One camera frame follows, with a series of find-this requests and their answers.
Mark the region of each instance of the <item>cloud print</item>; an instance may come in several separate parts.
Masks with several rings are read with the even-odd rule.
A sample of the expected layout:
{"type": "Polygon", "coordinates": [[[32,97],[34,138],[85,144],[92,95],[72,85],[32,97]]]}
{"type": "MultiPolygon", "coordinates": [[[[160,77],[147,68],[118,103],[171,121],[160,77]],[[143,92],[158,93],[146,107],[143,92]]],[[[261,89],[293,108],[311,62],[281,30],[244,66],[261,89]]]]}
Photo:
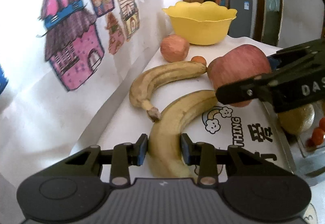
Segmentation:
{"type": "Polygon", "coordinates": [[[232,109],[228,107],[223,107],[219,113],[221,114],[222,117],[231,117],[232,114],[232,109]]]}
{"type": "Polygon", "coordinates": [[[211,134],[215,134],[217,131],[220,130],[219,120],[217,119],[207,120],[205,129],[211,134]]]}

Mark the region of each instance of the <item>gray wall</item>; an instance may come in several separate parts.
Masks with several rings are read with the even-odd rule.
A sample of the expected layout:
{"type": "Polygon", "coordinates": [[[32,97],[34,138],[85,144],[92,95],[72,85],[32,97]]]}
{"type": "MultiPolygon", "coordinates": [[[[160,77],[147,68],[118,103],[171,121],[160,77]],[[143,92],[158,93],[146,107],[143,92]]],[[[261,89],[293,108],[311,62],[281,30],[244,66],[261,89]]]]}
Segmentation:
{"type": "Polygon", "coordinates": [[[284,0],[278,46],[286,48],[320,38],[323,17],[322,0],[284,0]]]}

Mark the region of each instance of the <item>yellow banana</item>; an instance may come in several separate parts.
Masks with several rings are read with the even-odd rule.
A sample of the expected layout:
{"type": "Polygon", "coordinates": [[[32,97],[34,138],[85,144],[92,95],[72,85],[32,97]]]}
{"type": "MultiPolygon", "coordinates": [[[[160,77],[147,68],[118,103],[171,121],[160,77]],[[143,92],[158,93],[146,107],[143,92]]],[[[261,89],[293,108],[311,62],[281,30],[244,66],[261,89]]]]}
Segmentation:
{"type": "Polygon", "coordinates": [[[160,86],[181,79],[203,75],[206,66],[191,61],[169,63],[149,69],[139,75],[131,85],[129,99],[133,106],[147,111],[150,119],[160,119],[159,110],[150,102],[152,93],[160,86]]]}
{"type": "Polygon", "coordinates": [[[148,161],[155,177],[191,177],[183,163],[179,138],[184,127],[217,103],[214,90],[200,90],[180,97],[161,113],[154,123],[148,143],[148,161]]]}

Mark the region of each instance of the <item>yellow bowl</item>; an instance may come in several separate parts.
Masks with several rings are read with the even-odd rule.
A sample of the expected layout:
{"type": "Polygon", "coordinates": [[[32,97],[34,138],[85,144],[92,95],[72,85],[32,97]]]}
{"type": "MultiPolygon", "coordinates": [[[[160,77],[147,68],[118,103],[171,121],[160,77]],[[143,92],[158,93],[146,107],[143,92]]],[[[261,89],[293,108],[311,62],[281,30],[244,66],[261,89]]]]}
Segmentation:
{"type": "Polygon", "coordinates": [[[214,2],[177,2],[162,9],[169,17],[177,35],[189,43],[211,45],[222,41],[236,18],[236,9],[227,9],[214,2]]]}

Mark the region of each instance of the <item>cherry tomato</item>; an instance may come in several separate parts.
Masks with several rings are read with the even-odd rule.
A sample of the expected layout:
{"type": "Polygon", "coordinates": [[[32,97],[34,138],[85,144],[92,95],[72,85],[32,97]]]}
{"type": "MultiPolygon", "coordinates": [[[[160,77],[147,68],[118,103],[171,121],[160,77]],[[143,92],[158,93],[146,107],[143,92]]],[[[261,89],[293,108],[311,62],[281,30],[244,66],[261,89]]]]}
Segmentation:
{"type": "Polygon", "coordinates": [[[321,145],[324,142],[325,131],[321,128],[315,128],[311,140],[315,145],[321,145]]]}
{"type": "Polygon", "coordinates": [[[320,120],[320,128],[325,131],[325,117],[322,117],[320,120]]]}

